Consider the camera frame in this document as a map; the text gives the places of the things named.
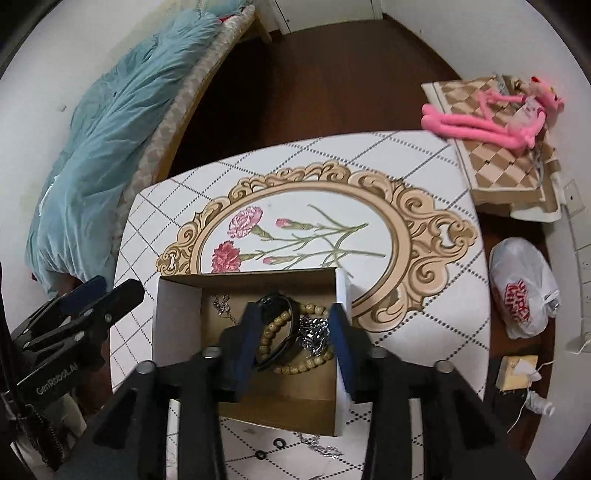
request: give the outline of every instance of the pink panther stuffed animal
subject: pink panther stuffed animal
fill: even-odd
[[[425,130],[443,137],[490,142],[508,150],[534,148],[535,137],[546,121],[546,111],[559,111],[564,102],[547,82],[538,77],[531,78],[527,92],[529,95],[512,96],[502,95],[494,89],[479,92],[478,102],[485,118],[440,113],[433,105],[426,103],[423,105],[421,125]],[[506,127],[492,120],[494,115],[488,104],[497,102],[522,105]]]

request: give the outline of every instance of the plush toy head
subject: plush toy head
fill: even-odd
[[[564,101],[562,98],[556,95],[556,91],[554,91],[552,86],[543,81],[540,77],[531,78],[528,90],[529,94],[534,95],[536,100],[546,108],[558,111],[564,107]]]

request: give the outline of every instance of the red logo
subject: red logo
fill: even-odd
[[[530,304],[527,301],[527,287],[523,280],[508,283],[505,289],[505,305],[517,323],[530,321]]]

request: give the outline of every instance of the patterned tabletop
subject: patterned tabletop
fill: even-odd
[[[236,222],[245,216],[255,222],[241,233]],[[220,249],[230,252],[232,261],[225,256],[220,263]],[[428,132],[288,143],[209,164],[141,192],[125,227],[115,284],[136,278],[146,296],[111,330],[113,388],[138,362],[152,358],[161,273],[321,265],[347,272],[353,317],[375,345],[417,364],[451,360],[483,396],[490,304],[482,238],[453,149]],[[178,411],[172,403],[169,478],[176,478]],[[411,412],[418,479],[423,475],[418,401],[411,401]],[[342,437],[319,439],[342,452],[333,459],[310,449],[295,432],[222,418],[228,475],[359,479],[370,420],[371,405],[355,405]],[[287,442],[285,449],[273,445],[278,437]],[[257,459],[256,450],[267,457]]]

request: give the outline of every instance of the open box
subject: open box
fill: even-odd
[[[240,321],[249,301],[257,301],[272,291],[301,304],[330,308],[333,303],[341,303],[350,316],[348,283],[338,268],[161,277],[152,334],[154,361],[159,366],[183,362],[217,343],[222,331],[233,323],[218,315],[213,306],[215,295],[229,296],[230,312]],[[288,330],[283,328],[277,333],[274,345]],[[302,351],[290,363],[297,364],[306,355]],[[220,403],[219,413],[284,430],[340,436],[348,408],[335,358],[298,375],[280,375],[272,369],[253,371],[241,401]]]

